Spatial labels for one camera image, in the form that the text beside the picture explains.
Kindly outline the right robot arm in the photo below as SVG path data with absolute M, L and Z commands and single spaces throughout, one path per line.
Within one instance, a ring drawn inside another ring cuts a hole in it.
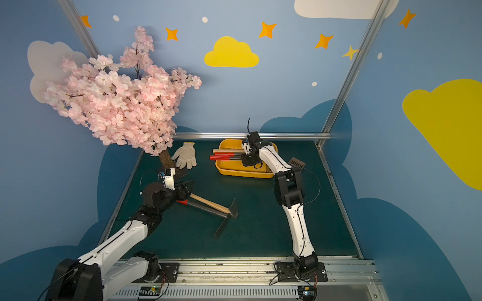
M 298 277 L 314 272 L 318 256 L 311 243 L 305 221 L 305 189 L 301 169 L 289 165 L 268 140 L 249 134 L 242 143 L 242 164 L 246 167 L 266 164 L 274 173 L 274 195 L 284 210 L 292 237 L 293 270 Z

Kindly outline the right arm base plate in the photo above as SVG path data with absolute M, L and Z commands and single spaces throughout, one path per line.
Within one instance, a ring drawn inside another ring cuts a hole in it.
M 271 282 L 327 282 L 328 273 L 325 265 L 319 263 L 317 267 L 309 271 L 302 271 L 295 263 L 276 262 L 274 264 L 276 278 Z

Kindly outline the red grip rake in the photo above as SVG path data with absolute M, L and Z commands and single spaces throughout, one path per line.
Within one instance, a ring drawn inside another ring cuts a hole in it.
M 192 208 L 196 208 L 196 209 L 202 210 L 206 213 L 210 213 L 210 214 L 213 214 L 215 216 L 223 218 L 223 222 L 221 223 L 221 225 L 218 227 L 218 229 L 214 233 L 214 237 L 217 240 L 221 237 L 222 233 L 224 232 L 224 230 L 225 230 L 225 228 L 228 224 L 229 219 L 231 218 L 230 213 L 224 213 L 222 211 L 219 211 L 218 209 L 209 207 L 207 205 L 193 203 L 192 201 L 188 201 L 188 200 L 177 201 L 177 203 L 185 205 L 185 206 L 189 206 L 189 207 L 192 207 Z
M 241 156 L 242 154 L 245 154 L 245 153 L 243 153 L 243 152 L 214 152 L 213 156 L 233 157 L 233 156 Z
M 211 161 L 241 161 L 241 156 L 210 156 Z

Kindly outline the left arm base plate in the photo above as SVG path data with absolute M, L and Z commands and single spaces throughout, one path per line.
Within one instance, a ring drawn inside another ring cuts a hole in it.
M 147 274 L 144 276 L 144 282 L 148 283 L 175 283 L 179 274 L 179 263 L 163 263 L 158 262 L 157 266 L 150 265 Z

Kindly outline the wooden handle hoe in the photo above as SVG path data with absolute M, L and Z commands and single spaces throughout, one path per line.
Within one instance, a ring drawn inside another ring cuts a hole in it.
M 243 149 L 213 149 L 213 153 L 246 153 Z
M 231 206 L 229 208 L 221 205 L 221 204 L 218 204 L 218 203 L 215 203 L 213 201 L 210 201 L 208 199 L 205 199 L 205 198 L 202 198 L 201 196 L 198 196 L 194 193 L 190 194 L 190 197 L 211 207 L 211 208 L 214 208 L 222 213 L 225 213 L 225 214 L 229 214 L 231 215 L 232 218 L 234 219 L 237 219 L 238 217 L 238 206 L 237 206 L 237 200 L 234 199 Z

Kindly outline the red grip rake front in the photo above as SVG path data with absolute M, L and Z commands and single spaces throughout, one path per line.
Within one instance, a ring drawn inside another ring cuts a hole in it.
M 223 218 L 223 222 L 221 223 L 221 225 L 218 227 L 218 229 L 214 233 L 214 237 L 217 240 L 221 237 L 222 233 L 224 232 L 224 230 L 225 230 L 225 228 L 228 224 L 229 219 L 231 218 L 230 213 L 224 213 L 222 211 L 219 211 L 218 209 L 209 207 L 207 205 L 193 203 L 192 201 L 188 201 L 188 200 L 177 201 L 177 203 L 185 205 L 185 206 L 189 206 L 189 207 L 192 207 L 192 208 L 196 208 L 196 209 L 202 210 L 206 213 L 210 213 L 210 214 L 213 214 L 215 216 Z

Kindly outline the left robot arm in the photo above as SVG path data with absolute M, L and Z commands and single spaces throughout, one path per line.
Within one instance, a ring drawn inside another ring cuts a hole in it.
M 59 263 L 42 296 L 46 300 L 107 300 L 135 280 L 165 281 L 155 254 L 138 252 L 118 267 L 115 263 L 151 235 L 163 213 L 177 201 L 186 200 L 192 189 L 193 181 L 177 182 L 172 187 L 163 182 L 148 184 L 141 206 L 126 224 L 92 251 Z

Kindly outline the red grip rake back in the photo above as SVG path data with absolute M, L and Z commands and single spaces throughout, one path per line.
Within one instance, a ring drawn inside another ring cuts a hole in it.
M 213 156 L 233 157 L 233 156 L 241 156 L 242 154 L 245 154 L 245 153 L 243 153 L 243 152 L 214 152 Z

